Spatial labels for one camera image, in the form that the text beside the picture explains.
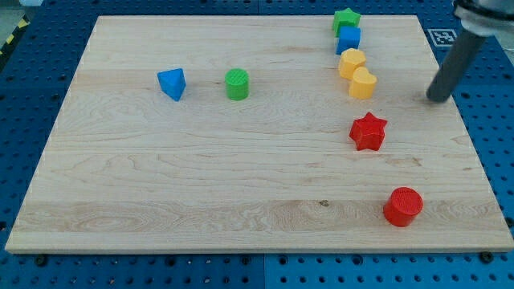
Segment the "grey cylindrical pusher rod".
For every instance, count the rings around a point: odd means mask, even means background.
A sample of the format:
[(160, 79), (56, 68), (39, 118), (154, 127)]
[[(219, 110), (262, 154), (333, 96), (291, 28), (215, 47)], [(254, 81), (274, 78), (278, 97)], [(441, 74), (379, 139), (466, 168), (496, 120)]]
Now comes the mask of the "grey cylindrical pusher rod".
[(446, 102), (487, 38), (463, 29), (426, 90), (435, 103)]

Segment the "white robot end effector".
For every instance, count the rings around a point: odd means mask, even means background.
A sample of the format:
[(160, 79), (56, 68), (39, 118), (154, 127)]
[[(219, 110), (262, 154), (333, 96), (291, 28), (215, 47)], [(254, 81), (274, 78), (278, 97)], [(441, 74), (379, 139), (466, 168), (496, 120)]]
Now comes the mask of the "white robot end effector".
[(475, 35), (513, 33), (513, 0), (454, 0), (453, 5), (462, 27)]

